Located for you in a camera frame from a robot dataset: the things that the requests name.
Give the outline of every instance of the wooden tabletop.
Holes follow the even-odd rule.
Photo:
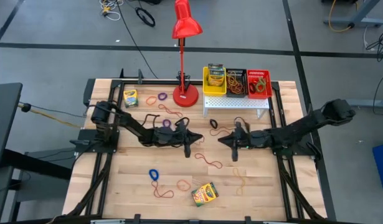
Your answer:
[[[93,89],[91,104],[107,100],[111,80],[97,79]],[[289,124],[302,117],[302,109],[295,82],[279,82],[286,122]],[[139,107],[123,110],[131,113],[132,117],[140,123],[146,114],[160,114],[156,126],[162,125],[163,119],[170,119],[172,124],[179,117],[176,114],[167,114],[158,108],[160,103],[172,111],[180,111],[190,119],[190,131],[205,136],[205,141],[191,146],[191,157],[184,157],[183,148],[173,147],[143,147],[124,128],[120,128],[118,150],[113,156],[110,179],[105,199],[103,212],[104,218],[133,218],[136,213],[146,219],[177,219],[177,220],[244,220],[251,216],[252,220],[286,220],[281,194],[280,176],[277,160],[270,149],[240,149],[239,161],[232,162],[231,150],[219,143],[219,137],[227,135],[220,133],[211,136],[209,120],[215,119],[219,127],[233,128],[234,118],[242,116],[251,124],[251,130],[271,128],[270,117],[266,113],[260,120],[257,119],[256,110],[209,110],[208,117],[202,115],[202,86],[197,86],[200,97],[196,105],[190,108],[181,108],[173,102],[172,92],[174,86],[168,85],[126,85],[126,90],[138,91]],[[157,96],[166,92],[168,98],[151,106],[145,103],[149,96]],[[277,103],[273,97],[276,118],[280,126],[277,113]],[[87,112],[85,128],[95,129],[90,121],[93,108]],[[145,127],[151,128],[151,118]],[[218,169],[206,164],[202,159],[195,159],[194,154],[201,153],[208,161],[220,161],[223,168]],[[95,153],[84,153],[73,168],[63,214],[71,211],[81,200],[90,186]],[[300,190],[316,211],[326,217],[323,196],[318,181],[314,161],[308,156],[295,156],[296,174]],[[241,186],[240,177],[234,176],[234,168],[238,168],[240,175],[245,180],[244,194],[237,194]],[[167,190],[174,192],[173,198],[156,198],[153,195],[150,169],[159,172],[158,190],[162,194]],[[187,192],[176,187],[178,180],[184,179],[192,186]],[[198,187],[213,182],[219,197],[208,204],[196,207],[191,191]],[[295,201],[290,193],[293,216],[296,216]],[[97,200],[93,206],[93,213],[97,210]]]

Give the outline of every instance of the white pegboard shelf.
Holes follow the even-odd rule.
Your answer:
[[[204,117],[208,115],[208,109],[255,109],[258,119],[269,109],[268,100],[250,98],[232,98],[226,96],[204,95]]]

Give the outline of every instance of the lamp shade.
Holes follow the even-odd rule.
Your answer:
[[[172,38],[181,39],[202,33],[199,23],[192,18],[188,0],[176,0],[174,3],[177,21],[173,27]]]

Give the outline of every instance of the red desk lamp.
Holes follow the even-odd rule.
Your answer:
[[[173,27],[172,38],[179,39],[181,73],[180,77],[178,77],[180,80],[179,87],[176,87],[173,91],[173,100],[179,106],[189,107],[197,103],[198,90],[189,83],[185,85],[183,68],[184,43],[186,37],[201,34],[202,28],[198,22],[191,17],[188,0],[176,0],[174,10],[176,11],[177,22]]]

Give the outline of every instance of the gray floor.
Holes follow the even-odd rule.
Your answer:
[[[0,28],[16,2],[0,0]],[[155,17],[155,28],[143,25],[130,7],[121,7],[138,45],[176,44],[171,38],[176,18],[173,2],[143,4]],[[190,4],[204,33],[188,38],[188,47],[293,49],[281,0],[190,0]],[[301,51],[372,53],[363,48],[364,29],[334,33],[322,23],[330,5],[322,5],[320,0],[289,0],[289,4]],[[98,1],[25,0],[1,42],[132,46],[124,25],[102,18],[99,10]],[[350,15],[354,11],[354,6],[339,4],[334,15]],[[383,1],[369,17],[383,18]],[[368,29],[367,41],[374,41],[381,32],[383,27]],[[178,53],[144,52],[144,55],[159,78],[173,78],[177,74]],[[303,97],[294,56],[188,52],[185,60],[186,72],[193,78],[200,78],[202,67],[210,62],[268,69],[274,80],[296,81]],[[383,61],[377,63],[373,58],[302,57],[302,61],[315,108],[334,98],[372,99],[383,76]],[[82,114],[85,109],[82,97],[87,79],[116,77],[121,68],[125,75],[134,76],[140,68],[146,77],[152,77],[135,51],[0,48],[0,83],[21,82],[24,84],[21,101],[75,114]],[[383,83],[378,99],[383,99]],[[319,132],[336,217],[344,222],[383,223],[383,189],[371,150],[383,144],[383,117],[373,115],[371,109],[356,108],[356,112],[351,123],[325,127]],[[79,125],[83,123],[81,118],[55,115]],[[19,152],[65,148],[71,146],[69,140],[77,134],[77,129],[18,111],[7,147]],[[60,213],[64,197],[27,202],[29,208],[20,209],[19,220],[55,216]]]

